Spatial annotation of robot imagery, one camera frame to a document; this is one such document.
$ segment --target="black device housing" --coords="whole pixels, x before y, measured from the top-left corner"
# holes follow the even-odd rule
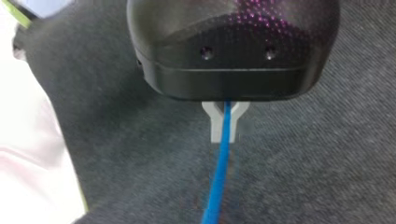
[[[129,0],[147,83],[177,99],[273,101],[318,81],[338,0]]]

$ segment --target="gray carpet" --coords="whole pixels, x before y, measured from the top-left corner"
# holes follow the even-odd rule
[[[221,223],[396,223],[395,31],[394,0],[342,1],[319,84],[241,120]],[[145,83],[125,1],[77,1],[29,32],[91,208],[78,224],[199,223],[218,153],[209,119]]]

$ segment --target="small hole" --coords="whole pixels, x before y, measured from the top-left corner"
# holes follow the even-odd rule
[[[210,60],[214,56],[213,49],[210,47],[204,47],[201,49],[201,57],[204,60]]]
[[[276,49],[274,47],[267,47],[265,49],[265,58],[267,60],[273,60],[276,56]]]

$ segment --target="blue cable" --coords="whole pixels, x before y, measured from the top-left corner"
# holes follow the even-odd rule
[[[204,212],[201,224],[217,224],[219,221],[221,198],[224,191],[227,175],[228,158],[230,156],[230,131],[231,131],[231,102],[224,106],[224,123],[220,143],[220,154],[215,178],[210,190],[209,202]]]

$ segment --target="white connector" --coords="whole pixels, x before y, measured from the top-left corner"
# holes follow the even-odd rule
[[[216,102],[202,102],[204,111],[209,115],[211,122],[211,142],[220,143],[222,135],[222,126],[224,121],[224,113],[218,107]],[[238,120],[248,110],[250,102],[236,102],[233,104],[231,110],[231,132],[230,132],[230,143],[235,142],[236,128]]]

